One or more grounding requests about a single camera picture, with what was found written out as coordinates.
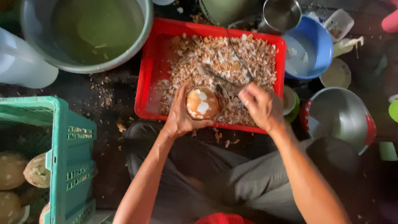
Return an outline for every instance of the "red bowl with white stars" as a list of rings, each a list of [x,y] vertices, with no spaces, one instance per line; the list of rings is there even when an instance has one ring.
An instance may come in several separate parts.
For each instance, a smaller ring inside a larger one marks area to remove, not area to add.
[[[300,122],[313,138],[333,136],[351,143],[362,155],[375,140],[375,122],[362,100],[340,87],[317,92],[300,110]]]

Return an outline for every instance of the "teal basket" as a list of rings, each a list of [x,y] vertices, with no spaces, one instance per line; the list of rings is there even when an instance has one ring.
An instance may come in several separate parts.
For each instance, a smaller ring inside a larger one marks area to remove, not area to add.
[[[52,96],[0,98],[0,151],[32,159],[46,153],[51,186],[31,204],[31,212],[50,202],[44,224],[84,224],[95,213],[91,180],[97,125]]]

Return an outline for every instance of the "red plastic tray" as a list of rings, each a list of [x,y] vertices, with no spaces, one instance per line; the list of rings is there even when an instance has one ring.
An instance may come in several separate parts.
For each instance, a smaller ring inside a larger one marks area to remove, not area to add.
[[[135,98],[135,113],[143,119],[167,120],[167,116],[160,114],[162,96],[153,94],[159,80],[169,79],[170,64],[168,59],[178,58],[178,55],[171,50],[171,39],[177,35],[186,33],[188,37],[213,36],[226,37],[224,28],[182,22],[163,18],[155,18],[152,31],[142,49],[142,60],[140,75],[138,78],[137,95]],[[276,53],[276,77],[274,85],[275,93],[283,97],[283,81],[285,77],[286,43],[283,38],[263,33],[252,33],[237,29],[228,29],[230,37],[242,37],[242,34],[253,34],[254,39],[263,39],[271,44],[275,44],[279,50]],[[214,127],[227,128],[232,130],[241,130],[246,132],[266,133],[261,128],[242,126],[236,124],[227,124],[215,122]]]

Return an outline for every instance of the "hand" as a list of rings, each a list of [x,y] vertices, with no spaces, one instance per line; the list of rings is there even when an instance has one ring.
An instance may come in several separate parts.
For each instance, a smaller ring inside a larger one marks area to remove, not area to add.
[[[268,134],[285,123],[282,100],[274,92],[265,92],[250,83],[239,93],[254,122]]]
[[[169,117],[163,127],[163,131],[166,131],[172,138],[183,136],[196,128],[204,128],[213,125],[213,121],[211,120],[195,121],[188,115],[186,96],[191,86],[192,80],[188,80],[176,91]]]

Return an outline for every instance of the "blue plastic bowl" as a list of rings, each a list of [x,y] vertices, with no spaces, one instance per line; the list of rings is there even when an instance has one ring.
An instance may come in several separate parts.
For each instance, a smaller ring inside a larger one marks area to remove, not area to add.
[[[314,79],[322,75],[330,66],[333,59],[333,43],[329,32],[323,25],[308,16],[303,16],[301,22],[295,28],[283,35],[288,39],[296,39],[298,42],[306,42],[312,50],[311,66],[306,75],[295,75],[285,71],[285,77],[289,79]]]

